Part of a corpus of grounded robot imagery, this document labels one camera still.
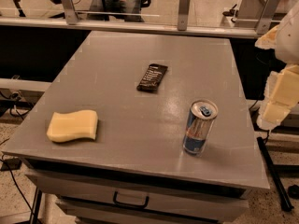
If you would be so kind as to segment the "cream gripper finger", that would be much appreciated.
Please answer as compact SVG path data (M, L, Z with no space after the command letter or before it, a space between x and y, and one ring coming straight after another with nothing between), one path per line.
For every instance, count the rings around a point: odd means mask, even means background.
M255 47L259 49L275 49L276 48L276 36L278 26L273 27L267 33L262 35L255 42Z
M266 81L257 125L275 129L299 103L299 66L287 64L279 73L272 71Z

